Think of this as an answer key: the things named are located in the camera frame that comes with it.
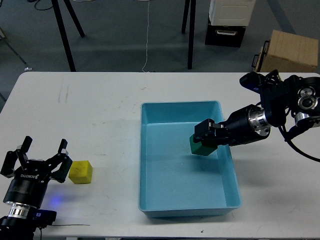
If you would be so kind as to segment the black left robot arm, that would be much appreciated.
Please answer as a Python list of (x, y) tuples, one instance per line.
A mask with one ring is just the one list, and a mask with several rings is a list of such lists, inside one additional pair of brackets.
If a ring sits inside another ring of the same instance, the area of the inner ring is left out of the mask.
[(62, 139), (53, 157), (36, 160), (27, 157), (32, 141), (26, 136), (16, 150), (8, 151), (0, 171), (6, 178), (12, 178), (3, 199), (11, 209), (0, 219), (2, 240), (31, 240), (36, 229), (52, 225), (57, 217), (55, 211), (43, 210), (41, 205), (49, 181), (66, 180), (73, 163), (66, 150), (68, 142)]

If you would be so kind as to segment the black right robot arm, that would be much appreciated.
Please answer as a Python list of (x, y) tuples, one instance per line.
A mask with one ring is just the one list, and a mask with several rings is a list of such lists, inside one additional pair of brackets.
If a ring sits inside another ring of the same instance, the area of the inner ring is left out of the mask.
[(218, 146), (238, 146), (265, 140), (271, 127), (278, 128), (284, 141), (302, 156), (319, 162), (306, 154), (292, 140), (320, 125), (320, 79), (291, 75), (281, 80), (279, 72), (267, 75), (250, 72), (239, 83), (260, 96), (257, 104), (250, 104), (233, 112), (226, 121), (216, 123), (205, 119), (194, 127), (189, 138), (194, 155), (208, 156)]

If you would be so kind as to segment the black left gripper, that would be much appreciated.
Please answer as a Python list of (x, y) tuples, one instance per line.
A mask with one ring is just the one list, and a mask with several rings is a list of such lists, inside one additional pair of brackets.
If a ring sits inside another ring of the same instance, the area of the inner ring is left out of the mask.
[[(62, 139), (58, 152), (50, 163), (44, 160), (29, 160), (27, 152), (33, 139), (26, 136), (22, 145), (14, 151), (8, 151), (0, 174), (6, 178), (13, 177), (3, 202), (7, 204), (22, 204), (33, 208), (40, 208), (43, 202), (49, 180), (64, 183), (73, 163), (67, 151), (68, 142)], [(15, 170), (16, 162), (20, 167)]]

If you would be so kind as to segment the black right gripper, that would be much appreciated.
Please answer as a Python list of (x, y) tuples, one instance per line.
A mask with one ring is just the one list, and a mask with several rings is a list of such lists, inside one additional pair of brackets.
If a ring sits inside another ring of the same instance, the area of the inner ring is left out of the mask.
[(217, 145), (238, 146), (265, 140), (271, 128), (264, 120), (263, 109), (250, 104), (216, 123), (207, 118), (194, 126), (194, 143), (213, 141)]

